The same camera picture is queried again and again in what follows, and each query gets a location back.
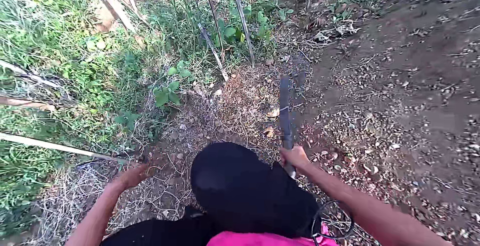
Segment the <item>black cord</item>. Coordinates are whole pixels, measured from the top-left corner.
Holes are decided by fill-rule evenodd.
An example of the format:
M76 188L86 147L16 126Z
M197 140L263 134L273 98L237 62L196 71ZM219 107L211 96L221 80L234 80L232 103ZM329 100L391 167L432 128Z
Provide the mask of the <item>black cord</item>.
M342 235L342 236L330 236L330 235L326 235L326 234L322 234L322 212L325 210L326 206L330 205L330 204L333 204L333 203L338 203L338 204L341 204L343 203L342 201L339 201L339 200L330 200L328 202L326 202L325 204L323 204L317 211L317 213L315 213L315 216L313 217L313 223L311 225L311 238L313 238L314 242L315 242L315 246L319 246L318 245L318 242L317 242L317 237L320 235L322 237L326 237L326 238L331 238L331 239L342 239L342 238L345 238L345 237L348 237L351 232L353 231L353 226L355 226L355 221L353 220L353 213L352 211L350 210L350 208L345 204L343 203L343 205L347 208L347 212L348 212L348 216L350 217L350 227L349 229ZM318 219L320 219L320 232L314 234L314 227L315 227L315 221Z

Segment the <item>person's right arm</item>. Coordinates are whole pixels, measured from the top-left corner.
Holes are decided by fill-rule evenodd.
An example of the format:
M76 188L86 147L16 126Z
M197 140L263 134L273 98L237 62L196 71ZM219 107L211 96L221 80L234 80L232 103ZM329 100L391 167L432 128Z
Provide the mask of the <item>person's right arm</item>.
M329 197L344 202L352 211L355 222L383 246L452 245L410 215L394 210L389 204L315 167L301 146L295 146L292 150L280 148L280 156L282 163L290 162Z

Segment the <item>weed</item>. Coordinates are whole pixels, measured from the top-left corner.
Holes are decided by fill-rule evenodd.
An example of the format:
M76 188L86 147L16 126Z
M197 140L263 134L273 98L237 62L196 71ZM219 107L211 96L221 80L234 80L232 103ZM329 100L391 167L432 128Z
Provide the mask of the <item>weed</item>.
M99 153L140 150L156 140L171 108L184 100L182 89L219 78L199 40L198 23L215 43L220 37L227 42L227 71L246 61L234 1L218 4L220 34L207 2L193 1L137 1L151 27L131 16L138 28L132 35L120 26L96 32L100 0L0 0L0 59L60 85L46 87L0 71L1 96L56 106L53 112L1 107L0 130ZM271 31L289 12L269 0L248 0L243 10L257 55L271 54ZM28 204L70 157L0 143L0 235L28 227Z

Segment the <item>dirt ground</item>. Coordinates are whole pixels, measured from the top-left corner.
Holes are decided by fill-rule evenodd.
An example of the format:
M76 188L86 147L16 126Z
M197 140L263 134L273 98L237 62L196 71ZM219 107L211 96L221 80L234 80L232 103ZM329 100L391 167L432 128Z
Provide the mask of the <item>dirt ground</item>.
M300 13L305 5L280 1ZM312 0L312 13L295 14L276 31L273 59L235 70L227 83L184 91L186 104L163 141L143 152L154 176L121 196L108 233L181 217L195 203L191 162L211 142L236 142L266 162L278 160L278 86L289 74L297 141L313 162L454 245L480 244L479 2L381 0L375 14L356 9L353 35L318 41L321 17L311 20L325 8ZM43 221L29 243L65 241L117 170L92 162L59 174L54 192L39 201ZM303 177L299 183L325 201ZM339 243L376 242L358 228Z
M357 34L287 63L311 159L457 245L480 243L478 4L382 0Z

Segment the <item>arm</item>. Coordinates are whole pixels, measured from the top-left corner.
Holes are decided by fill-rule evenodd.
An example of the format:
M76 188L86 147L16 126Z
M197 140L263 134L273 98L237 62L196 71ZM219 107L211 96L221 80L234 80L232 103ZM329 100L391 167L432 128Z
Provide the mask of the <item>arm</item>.
M410 215L393 210L390 205L315 167L301 146L292 150L280 148L280 156L282 163L290 162L329 197L344 202L351 209L355 221L382 245L451 246Z
M147 178L147 175L144 174L145 169L147 169L147 165L130 169L107 184L102 195L70 235L65 246L100 245L118 197L126 189L135 187Z

